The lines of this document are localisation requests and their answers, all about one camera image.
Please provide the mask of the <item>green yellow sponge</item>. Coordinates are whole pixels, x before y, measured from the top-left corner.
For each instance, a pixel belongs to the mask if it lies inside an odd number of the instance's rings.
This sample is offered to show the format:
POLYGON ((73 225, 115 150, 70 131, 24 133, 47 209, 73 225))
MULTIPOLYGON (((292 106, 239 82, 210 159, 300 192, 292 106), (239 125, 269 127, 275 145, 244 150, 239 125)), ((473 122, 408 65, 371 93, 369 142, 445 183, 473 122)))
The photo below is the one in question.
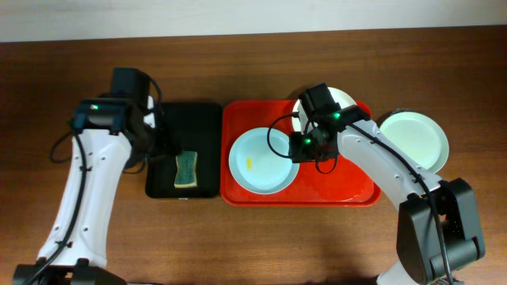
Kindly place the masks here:
POLYGON ((176 156, 177 173, 173 183, 175 188, 197 186, 196 163, 197 152, 195 151, 183 151, 176 156))

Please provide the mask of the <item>light blue plate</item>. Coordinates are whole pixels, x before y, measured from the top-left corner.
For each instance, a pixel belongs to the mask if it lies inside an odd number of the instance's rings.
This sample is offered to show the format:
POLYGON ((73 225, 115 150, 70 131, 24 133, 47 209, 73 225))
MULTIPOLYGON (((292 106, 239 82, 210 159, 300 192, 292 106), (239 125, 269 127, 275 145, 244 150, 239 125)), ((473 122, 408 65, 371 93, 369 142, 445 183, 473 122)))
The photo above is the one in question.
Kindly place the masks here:
POLYGON ((248 192, 273 195, 285 190, 297 177, 299 164, 288 155, 288 136, 277 129, 257 127, 240 135, 232 144, 228 166, 234 180, 248 192))

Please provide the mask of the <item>pale green plate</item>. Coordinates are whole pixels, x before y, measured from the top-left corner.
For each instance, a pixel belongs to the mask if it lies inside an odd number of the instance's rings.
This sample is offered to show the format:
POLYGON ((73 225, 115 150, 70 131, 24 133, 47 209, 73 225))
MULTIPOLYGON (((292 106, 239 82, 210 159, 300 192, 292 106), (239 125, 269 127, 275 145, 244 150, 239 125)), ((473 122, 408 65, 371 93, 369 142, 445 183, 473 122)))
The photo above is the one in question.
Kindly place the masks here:
POLYGON ((430 117, 397 109, 379 121, 379 129, 424 169, 437 173, 448 160, 450 147, 443 129, 430 117))

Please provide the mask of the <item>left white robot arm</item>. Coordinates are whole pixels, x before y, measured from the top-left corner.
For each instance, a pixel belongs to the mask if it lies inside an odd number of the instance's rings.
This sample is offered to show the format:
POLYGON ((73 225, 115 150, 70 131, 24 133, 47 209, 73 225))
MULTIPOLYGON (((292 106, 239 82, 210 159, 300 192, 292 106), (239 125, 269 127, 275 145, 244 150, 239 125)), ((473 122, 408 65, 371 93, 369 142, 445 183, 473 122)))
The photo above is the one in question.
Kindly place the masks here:
POLYGON ((59 212, 35 264, 19 264, 15 284, 123 284, 106 270, 109 220, 120 177, 149 153, 160 131, 153 97, 84 100, 69 123, 71 167, 59 212))

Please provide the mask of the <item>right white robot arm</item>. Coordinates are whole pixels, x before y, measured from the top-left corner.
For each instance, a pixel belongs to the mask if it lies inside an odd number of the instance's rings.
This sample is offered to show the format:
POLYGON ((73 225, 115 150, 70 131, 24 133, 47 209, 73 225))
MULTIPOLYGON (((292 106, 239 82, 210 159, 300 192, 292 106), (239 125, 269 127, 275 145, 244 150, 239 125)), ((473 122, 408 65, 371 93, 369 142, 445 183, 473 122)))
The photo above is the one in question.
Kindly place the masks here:
POLYGON ((304 162, 342 155, 364 171, 398 212, 397 261, 376 284, 454 284, 452 273, 483 258, 475 193, 404 154, 358 106, 299 110, 304 162))

